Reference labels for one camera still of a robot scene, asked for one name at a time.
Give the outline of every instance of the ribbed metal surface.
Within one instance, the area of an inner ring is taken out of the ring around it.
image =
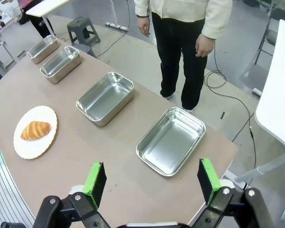
[[[34,220],[0,152],[0,225],[4,221],[22,222],[31,228]]]

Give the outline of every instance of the rectangular metal container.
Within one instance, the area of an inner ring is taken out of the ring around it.
[[[136,154],[163,176],[173,176],[201,141],[205,124],[181,108],[168,109],[136,146]]]
[[[134,83],[110,72],[83,94],[76,107],[97,126],[105,126],[133,98]]]
[[[51,83],[56,84],[80,63],[79,50],[68,46],[46,62],[40,71]]]
[[[59,43],[57,41],[57,37],[48,35],[40,43],[31,48],[27,52],[27,56],[33,61],[33,63],[38,64],[58,47]]]

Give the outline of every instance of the gray stool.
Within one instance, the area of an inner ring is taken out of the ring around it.
[[[92,31],[88,31],[86,27],[90,26]],[[88,45],[91,46],[93,43],[99,43],[100,38],[90,20],[90,18],[84,18],[84,17],[79,17],[68,23],[67,25],[67,30],[68,34],[70,36],[70,40],[72,44],[76,40],[80,44]]]
[[[72,44],[73,47],[89,54],[90,56],[94,57],[94,58],[97,58],[95,53],[93,52],[92,48],[88,45],[85,45],[85,44]]]

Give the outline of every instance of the stainless steel container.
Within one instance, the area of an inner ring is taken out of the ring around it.
[[[81,63],[79,51],[65,47],[40,69],[41,73],[53,84],[58,83]]]
[[[105,126],[133,98],[134,84],[110,72],[83,94],[76,107],[97,126]]]
[[[173,176],[192,154],[205,124],[181,108],[168,109],[136,146],[136,154],[163,176]]]
[[[58,47],[59,43],[57,41],[57,37],[48,35],[40,43],[31,48],[27,52],[27,56],[33,61],[33,63],[38,64]]]

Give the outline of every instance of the pink shirt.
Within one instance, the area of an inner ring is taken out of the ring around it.
[[[33,0],[18,0],[18,4],[21,8],[26,7],[28,4],[30,4]]]

